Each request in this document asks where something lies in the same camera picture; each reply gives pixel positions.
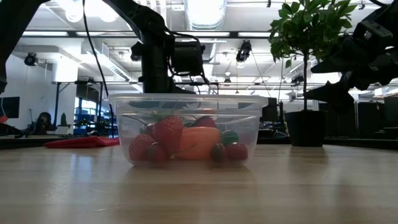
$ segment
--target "green plant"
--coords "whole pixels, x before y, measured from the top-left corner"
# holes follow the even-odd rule
[[[280,19],[271,22],[269,42],[271,54],[276,59],[289,58],[285,67],[291,67],[292,57],[303,56],[304,87],[307,92],[307,62],[310,55],[324,60],[331,47],[338,43],[342,29],[351,28],[349,0],[300,0],[291,5],[283,3]],[[304,94],[304,109],[307,97]]]

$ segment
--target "ceiling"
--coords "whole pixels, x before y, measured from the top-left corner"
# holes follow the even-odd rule
[[[58,1],[50,1],[46,4],[41,5],[27,30],[74,30],[84,31],[85,27],[83,20],[78,22],[70,22],[63,7],[60,7]],[[156,7],[153,7],[157,12],[161,13],[167,22],[167,26],[171,30],[187,30],[187,23],[185,20],[185,11],[182,0],[161,0],[161,1],[141,1],[141,4],[156,3]],[[266,7],[267,1],[253,1],[253,0],[227,0],[227,7],[224,17],[224,23],[220,27],[219,31],[245,31],[245,32],[266,32],[269,30],[270,23],[274,19],[278,19],[278,10],[281,7],[282,2],[285,1],[272,1],[271,7]],[[351,1],[352,4],[360,4],[361,1]],[[352,12],[352,25],[355,25],[364,19],[368,14],[373,12],[377,8],[374,4],[369,1],[363,1],[366,7],[363,10],[358,8]],[[99,17],[88,17],[88,27],[90,31],[130,31],[131,29],[126,22],[120,17],[114,22],[104,22]],[[233,82],[261,82],[264,79],[265,82],[279,83],[281,77],[284,80],[290,81],[289,78],[297,73],[302,72],[302,57],[297,57],[292,62],[291,68],[283,68],[282,62],[277,61],[274,63],[272,55],[270,53],[270,44],[267,39],[250,39],[252,44],[252,54],[246,60],[243,68],[237,68],[235,62],[235,53],[237,48],[242,44],[243,39],[217,39],[222,43],[216,45],[216,52],[211,65],[205,65],[211,67],[211,74],[206,74],[212,81],[218,80],[222,82],[226,78],[226,72],[230,72],[231,81]],[[141,75],[141,63],[133,62],[130,59],[131,50],[130,47],[137,42],[135,38],[95,38],[95,45],[98,50],[101,48],[101,44],[104,43],[109,47],[109,57],[112,62],[120,66],[120,69],[125,71],[132,80],[137,80]],[[76,50],[70,52],[70,47],[77,44],[80,51],[76,53]],[[19,45],[51,45],[58,46],[61,49],[72,54],[76,58],[81,60],[81,69],[79,69],[79,77],[94,77],[99,80],[100,76],[97,72],[96,63],[93,57],[86,54],[87,40],[84,37],[70,38],[70,37],[57,37],[57,38],[31,38],[23,37],[20,40]],[[316,63],[313,58],[310,58],[309,66]],[[103,66],[104,74],[107,80],[121,81],[120,77],[115,75],[111,70]],[[309,81],[312,81],[311,73],[308,75]],[[234,89],[236,86],[223,86],[223,89]],[[239,87],[239,89],[252,88],[249,85]],[[260,90],[256,95],[266,95],[266,90]]]

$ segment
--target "black machine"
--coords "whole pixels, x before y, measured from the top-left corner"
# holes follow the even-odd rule
[[[306,93],[309,99],[328,102],[338,113],[353,106],[350,88],[366,90],[372,83],[387,85],[398,77],[398,0],[391,4],[371,2],[381,7],[363,19],[352,35],[342,37],[341,45],[311,69],[313,73],[343,74],[339,82]]]
[[[49,0],[2,0],[0,3],[0,94],[6,81],[6,60],[12,53],[36,10]],[[142,43],[132,47],[132,58],[141,58],[144,93],[192,93],[176,87],[168,77],[173,75],[200,75],[208,84],[203,72],[201,54],[203,47],[196,37],[168,30],[161,15],[132,0],[103,0],[132,27]],[[352,105],[348,90],[360,90],[379,82],[387,85],[398,77],[398,0],[390,5],[371,0],[381,6],[357,25],[353,35],[342,37],[341,46],[332,50],[328,59],[312,68],[312,72],[343,72],[338,83],[326,84],[310,90],[306,95],[314,100],[330,103],[344,112]],[[174,35],[194,38],[195,42],[176,42]],[[239,59],[247,58],[242,46]]]

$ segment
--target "table surface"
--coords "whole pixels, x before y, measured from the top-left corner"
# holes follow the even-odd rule
[[[0,151],[0,223],[398,223],[398,152],[258,145],[245,167],[136,169],[119,146]]]

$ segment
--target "red cloth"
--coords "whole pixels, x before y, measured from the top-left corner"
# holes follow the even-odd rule
[[[110,139],[106,137],[92,136],[85,138],[48,142],[45,143],[44,146],[47,148],[72,149],[72,148],[94,148],[94,147],[104,147],[104,146],[115,146],[118,144],[119,144],[119,138]]]
[[[4,124],[8,120],[6,115],[0,116],[0,123]]]

